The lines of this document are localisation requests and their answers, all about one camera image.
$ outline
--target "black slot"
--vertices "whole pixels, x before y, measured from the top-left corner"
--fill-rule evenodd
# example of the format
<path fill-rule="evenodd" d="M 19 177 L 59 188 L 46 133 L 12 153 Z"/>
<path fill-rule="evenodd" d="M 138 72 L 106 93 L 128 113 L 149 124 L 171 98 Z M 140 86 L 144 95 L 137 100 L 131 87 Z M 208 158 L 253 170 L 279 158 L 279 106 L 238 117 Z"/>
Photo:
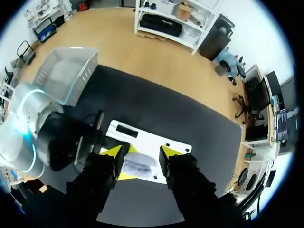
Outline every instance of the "black slot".
<path fill-rule="evenodd" d="M 137 138 L 137 136 L 138 136 L 137 131 L 130 130 L 129 128 L 123 127 L 121 125 L 117 126 L 116 131 L 127 134 L 131 137 L 134 137 L 134 138 Z"/>

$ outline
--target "cardboard box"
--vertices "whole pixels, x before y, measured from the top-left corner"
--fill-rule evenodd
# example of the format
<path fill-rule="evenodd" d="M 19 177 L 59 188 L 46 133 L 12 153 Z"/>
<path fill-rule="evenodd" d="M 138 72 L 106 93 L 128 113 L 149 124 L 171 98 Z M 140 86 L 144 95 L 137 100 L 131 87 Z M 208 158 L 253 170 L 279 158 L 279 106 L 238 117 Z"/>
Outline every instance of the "cardboard box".
<path fill-rule="evenodd" d="M 193 10 L 192 7 L 189 6 L 186 1 L 182 1 L 179 4 L 178 9 L 176 11 L 176 17 L 183 21 L 187 21 L 190 18 L 192 10 Z"/>

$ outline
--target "black rubber mat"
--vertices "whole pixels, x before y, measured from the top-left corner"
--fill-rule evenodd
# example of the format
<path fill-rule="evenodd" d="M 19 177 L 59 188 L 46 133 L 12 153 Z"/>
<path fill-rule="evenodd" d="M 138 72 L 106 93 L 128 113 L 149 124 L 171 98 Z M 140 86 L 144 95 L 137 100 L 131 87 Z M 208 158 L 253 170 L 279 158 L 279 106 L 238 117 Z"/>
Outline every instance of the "black rubber mat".
<path fill-rule="evenodd" d="M 218 196 L 223 195 L 231 180 L 241 140 L 240 127 L 180 93 L 98 66 L 76 107 L 66 107 L 65 110 L 79 119 L 105 110 L 104 130 L 112 120 L 118 120 L 192 145 L 191 153 L 197 158 L 198 167 L 211 182 L 216 183 Z M 56 173 L 46 169 L 40 179 L 44 184 L 65 192 L 65 183 L 76 176 L 70 165 Z M 116 184 L 97 220 L 120 226 L 147 227 L 180 222 L 183 216 L 166 185 L 136 179 Z"/>

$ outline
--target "computer monitor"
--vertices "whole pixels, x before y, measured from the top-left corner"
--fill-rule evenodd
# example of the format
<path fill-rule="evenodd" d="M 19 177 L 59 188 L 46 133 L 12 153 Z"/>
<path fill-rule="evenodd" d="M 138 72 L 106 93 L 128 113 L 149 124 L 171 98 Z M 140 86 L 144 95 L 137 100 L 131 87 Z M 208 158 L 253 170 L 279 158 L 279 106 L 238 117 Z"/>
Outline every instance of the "computer monitor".
<path fill-rule="evenodd" d="M 276 96 L 280 94 L 281 91 L 281 86 L 279 84 L 279 81 L 277 80 L 275 72 L 271 72 L 268 75 L 266 75 L 270 89 L 271 89 L 271 94 L 272 96 Z"/>

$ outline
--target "bottle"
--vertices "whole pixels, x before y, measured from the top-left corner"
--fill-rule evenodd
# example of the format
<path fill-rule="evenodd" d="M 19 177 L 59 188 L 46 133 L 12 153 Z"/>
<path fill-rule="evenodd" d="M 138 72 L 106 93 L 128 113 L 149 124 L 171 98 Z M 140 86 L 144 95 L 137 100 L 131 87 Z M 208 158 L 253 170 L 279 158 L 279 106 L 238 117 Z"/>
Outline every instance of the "bottle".
<path fill-rule="evenodd" d="M 219 62 L 221 61 L 221 60 L 226 60 L 227 61 L 227 57 L 228 57 L 228 55 L 229 55 L 229 47 L 226 47 L 225 49 L 223 49 L 219 54 L 218 54 L 218 56 L 216 56 L 215 57 L 215 62 L 217 63 L 217 64 L 219 64 Z"/>
<path fill-rule="evenodd" d="M 231 55 L 229 60 L 228 60 L 228 64 L 230 65 L 231 71 L 230 71 L 230 75 L 233 77 L 238 73 L 237 70 L 237 64 L 238 64 L 238 55 Z"/>

